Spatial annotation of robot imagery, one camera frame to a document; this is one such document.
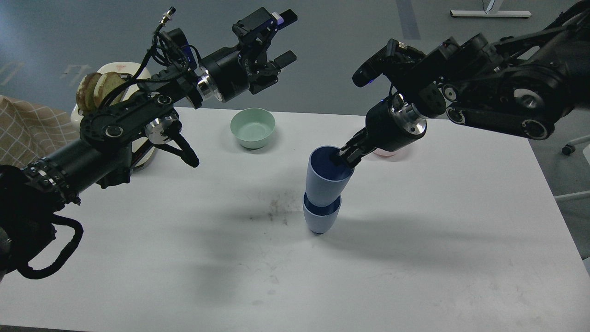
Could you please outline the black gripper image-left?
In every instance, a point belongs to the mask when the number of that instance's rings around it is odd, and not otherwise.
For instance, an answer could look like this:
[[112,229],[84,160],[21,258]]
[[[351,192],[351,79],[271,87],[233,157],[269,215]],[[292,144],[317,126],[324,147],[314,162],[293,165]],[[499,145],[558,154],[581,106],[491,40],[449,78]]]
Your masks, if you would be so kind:
[[286,51],[269,59],[267,50],[283,24],[291,24],[297,19],[292,9],[271,13],[261,7],[234,23],[232,32],[238,38],[238,44],[220,48],[199,61],[202,100],[215,97],[225,103],[245,90],[255,95],[276,84],[282,69],[297,61],[297,55]]

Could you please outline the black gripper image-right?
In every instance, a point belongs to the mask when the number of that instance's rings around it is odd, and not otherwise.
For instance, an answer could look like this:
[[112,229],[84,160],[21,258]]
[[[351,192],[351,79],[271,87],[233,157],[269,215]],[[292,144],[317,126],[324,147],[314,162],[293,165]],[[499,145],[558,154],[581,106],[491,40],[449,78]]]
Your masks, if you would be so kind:
[[347,141],[345,147],[330,154],[330,160],[337,166],[355,168],[376,148],[395,151],[421,139],[426,134],[426,119],[396,93],[382,99],[369,109],[365,126]]

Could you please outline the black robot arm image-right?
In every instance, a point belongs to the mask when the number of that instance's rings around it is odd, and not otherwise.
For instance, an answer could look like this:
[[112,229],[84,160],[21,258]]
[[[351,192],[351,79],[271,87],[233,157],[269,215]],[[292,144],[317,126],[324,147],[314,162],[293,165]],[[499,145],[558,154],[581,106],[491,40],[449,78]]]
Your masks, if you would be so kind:
[[589,2],[582,0],[542,31],[463,44],[448,38],[429,54],[390,39],[352,80],[362,88],[379,76],[389,95],[371,108],[365,126],[330,155],[354,168],[376,149],[395,152],[426,134],[426,120],[547,139],[558,120],[589,103]]

